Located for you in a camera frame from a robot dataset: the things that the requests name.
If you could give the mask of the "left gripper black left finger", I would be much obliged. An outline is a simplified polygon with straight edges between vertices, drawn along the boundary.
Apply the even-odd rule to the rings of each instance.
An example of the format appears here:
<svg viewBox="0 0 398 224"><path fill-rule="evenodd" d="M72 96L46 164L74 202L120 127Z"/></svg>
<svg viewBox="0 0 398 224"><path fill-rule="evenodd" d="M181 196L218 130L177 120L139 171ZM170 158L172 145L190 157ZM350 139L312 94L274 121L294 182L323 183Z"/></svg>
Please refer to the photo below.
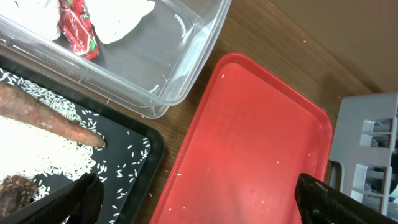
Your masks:
<svg viewBox="0 0 398 224"><path fill-rule="evenodd" d="M83 174L54 193L1 218L1 224L95 224L104 200L104 184L94 174Z"/></svg>

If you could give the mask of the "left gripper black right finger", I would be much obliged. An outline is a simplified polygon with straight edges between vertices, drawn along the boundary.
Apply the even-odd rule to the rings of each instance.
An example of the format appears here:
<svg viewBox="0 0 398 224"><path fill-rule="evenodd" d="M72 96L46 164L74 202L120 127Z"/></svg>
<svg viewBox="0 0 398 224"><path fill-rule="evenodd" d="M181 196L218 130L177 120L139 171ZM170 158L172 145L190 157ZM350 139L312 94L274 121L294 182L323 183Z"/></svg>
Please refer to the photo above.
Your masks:
<svg viewBox="0 0 398 224"><path fill-rule="evenodd" d="M306 173L298 176L295 200L303 224L397 224Z"/></svg>

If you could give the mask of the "brown carrot piece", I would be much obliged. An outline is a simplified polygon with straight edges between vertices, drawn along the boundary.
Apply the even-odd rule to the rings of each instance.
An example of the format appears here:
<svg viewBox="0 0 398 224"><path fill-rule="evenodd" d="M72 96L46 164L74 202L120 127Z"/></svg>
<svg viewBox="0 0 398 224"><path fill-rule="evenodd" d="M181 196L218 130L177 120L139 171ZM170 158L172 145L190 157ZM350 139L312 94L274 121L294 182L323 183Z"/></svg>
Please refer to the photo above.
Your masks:
<svg viewBox="0 0 398 224"><path fill-rule="evenodd" d="M30 94L8 83L1 84L1 116L30 124L91 147L105 147L106 141L72 121Z"/></svg>

